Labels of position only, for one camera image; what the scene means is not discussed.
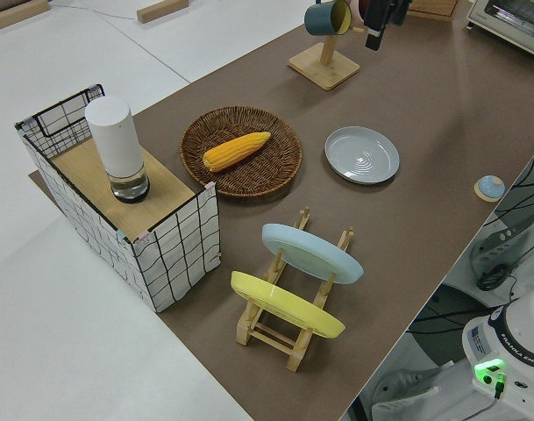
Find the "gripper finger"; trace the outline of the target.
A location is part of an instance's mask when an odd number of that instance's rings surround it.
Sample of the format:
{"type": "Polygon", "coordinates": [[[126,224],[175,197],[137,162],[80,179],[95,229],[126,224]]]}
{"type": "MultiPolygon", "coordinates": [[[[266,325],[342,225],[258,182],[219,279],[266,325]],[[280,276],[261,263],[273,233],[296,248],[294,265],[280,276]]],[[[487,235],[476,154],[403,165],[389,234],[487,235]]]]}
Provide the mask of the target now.
{"type": "Polygon", "coordinates": [[[364,24],[367,28],[366,47],[378,51],[387,25],[388,1],[370,0],[367,2],[364,24]]]}
{"type": "Polygon", "coordinates": [[[391,0],[389,2],[387,22],[391,25],[402,25],[409,6],[410,0],[391,0]]]}

